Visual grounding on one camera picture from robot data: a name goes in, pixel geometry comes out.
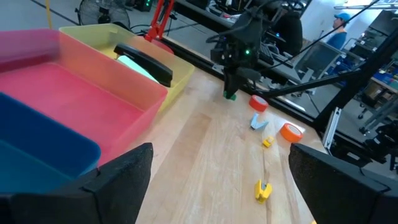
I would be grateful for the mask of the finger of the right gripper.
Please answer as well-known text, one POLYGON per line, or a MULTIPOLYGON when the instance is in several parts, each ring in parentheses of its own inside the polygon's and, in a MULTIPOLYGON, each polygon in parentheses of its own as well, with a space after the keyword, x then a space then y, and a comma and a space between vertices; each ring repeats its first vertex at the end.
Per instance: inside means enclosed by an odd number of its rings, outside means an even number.
POLYGON ((230 68, 225 68, 223 70, 224 73, 224 91, 226 93, 234 93, 234 70, 230 68))
POLYGON ((246 77, 245 77, 245 71, 244 70, 235 70, 233 72, 233 93, 236 93, 240 86, 245 84, 246 82, 246 77))

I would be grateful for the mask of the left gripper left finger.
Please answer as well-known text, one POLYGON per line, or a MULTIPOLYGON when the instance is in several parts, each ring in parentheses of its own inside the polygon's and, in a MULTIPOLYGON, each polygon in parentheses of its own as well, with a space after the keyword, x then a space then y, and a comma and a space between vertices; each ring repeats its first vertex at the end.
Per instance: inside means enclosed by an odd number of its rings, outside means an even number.
POLYGON ((1 194, 1 224, 135 223, 153 155, 146 142, 56 190, 1 194))

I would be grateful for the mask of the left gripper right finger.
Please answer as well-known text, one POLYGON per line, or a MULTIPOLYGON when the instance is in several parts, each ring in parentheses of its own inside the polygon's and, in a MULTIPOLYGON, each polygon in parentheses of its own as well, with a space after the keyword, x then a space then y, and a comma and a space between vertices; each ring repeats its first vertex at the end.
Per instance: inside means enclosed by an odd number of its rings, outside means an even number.
POLYGON ((317 223, 397 224, 397 181, 299 143, 289 168, 317 223))

